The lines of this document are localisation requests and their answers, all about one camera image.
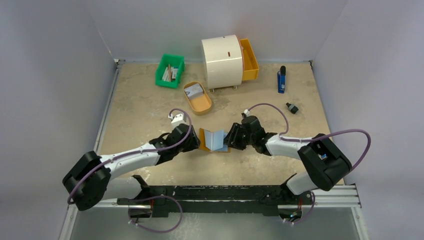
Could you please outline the orange card holder wallet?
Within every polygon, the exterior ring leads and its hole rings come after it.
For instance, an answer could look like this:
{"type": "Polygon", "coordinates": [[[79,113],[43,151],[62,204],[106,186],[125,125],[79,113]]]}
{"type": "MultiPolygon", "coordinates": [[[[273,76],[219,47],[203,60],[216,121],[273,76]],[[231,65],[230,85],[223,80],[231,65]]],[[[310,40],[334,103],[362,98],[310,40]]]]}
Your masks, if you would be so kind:
{"type": "Polygon", "coordinates": [[[224,138],[227,134],[224,130],[212,132],[200,128],[198,135],[200,145],[198,149],[209,153],[230,153],[230,148],[224,143],[224,138]]]}

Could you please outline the orange oval tray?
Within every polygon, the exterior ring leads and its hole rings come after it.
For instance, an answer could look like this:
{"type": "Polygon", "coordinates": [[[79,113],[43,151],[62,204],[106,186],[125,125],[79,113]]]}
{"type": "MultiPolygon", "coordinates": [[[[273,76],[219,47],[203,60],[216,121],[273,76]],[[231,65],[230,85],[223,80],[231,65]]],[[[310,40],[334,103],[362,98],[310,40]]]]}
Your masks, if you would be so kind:
{"type": "Polygon", "coordinates": [[[184,88],[191,86],[195,83],[199,83],[201,85],[201,87],[203,88],[203,95],[201,95],[197,98],[194,98],[194,99],[189,99],[186,96],[186,94],[185,93],[184,94],[185,94],[186,99],[189,102],[189,105],[191,107],[192,112],[195,115],[201,116],[201,115],[205,115],[205,114],[207,114],[211,111],[213,103],[212,103],[212,100],[210,99],[209,95],[207,94],[207,91],[203,87],[203,85],[198,81],[192,81],[192,82],[185,84],[184,87],[183,87],[183,91],[184,91],[184,88]]]}

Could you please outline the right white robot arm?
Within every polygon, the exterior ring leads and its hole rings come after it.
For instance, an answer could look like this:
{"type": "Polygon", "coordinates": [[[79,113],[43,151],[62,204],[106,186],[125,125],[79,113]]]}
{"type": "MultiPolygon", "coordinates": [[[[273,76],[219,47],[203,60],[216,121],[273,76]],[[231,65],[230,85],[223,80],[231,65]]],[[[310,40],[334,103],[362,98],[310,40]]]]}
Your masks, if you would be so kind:
{"type": "Polygon", "coordinates": [[[280,196],[288,204],[307,191],[331,190],[353,168],[350,160],[324,134],[282,139],[276,132],[265,131],[253,115],[244,117],[241,123],[233,123],[223,142],[237,150],[252,146],[259,154],[300,160],[305,172],[291,176],[281,185],[280,196]]]}

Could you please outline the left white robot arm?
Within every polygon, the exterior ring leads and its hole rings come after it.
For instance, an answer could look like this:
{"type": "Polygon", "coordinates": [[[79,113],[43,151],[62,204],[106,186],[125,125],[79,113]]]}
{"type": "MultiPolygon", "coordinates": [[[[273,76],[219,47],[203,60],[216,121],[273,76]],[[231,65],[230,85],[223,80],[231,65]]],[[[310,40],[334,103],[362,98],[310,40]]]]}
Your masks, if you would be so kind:
{"type": "Polygon", "coordinates": [[[67,203],[85,211],[105,198],[112,180],[144,167],[171,161],[180,153],[200,147],[200,139],[192,126],[181,123],[171,132],[124,152],[98,155],[91,150],[82,155],[62,179],[69,196],[67,203]]]}

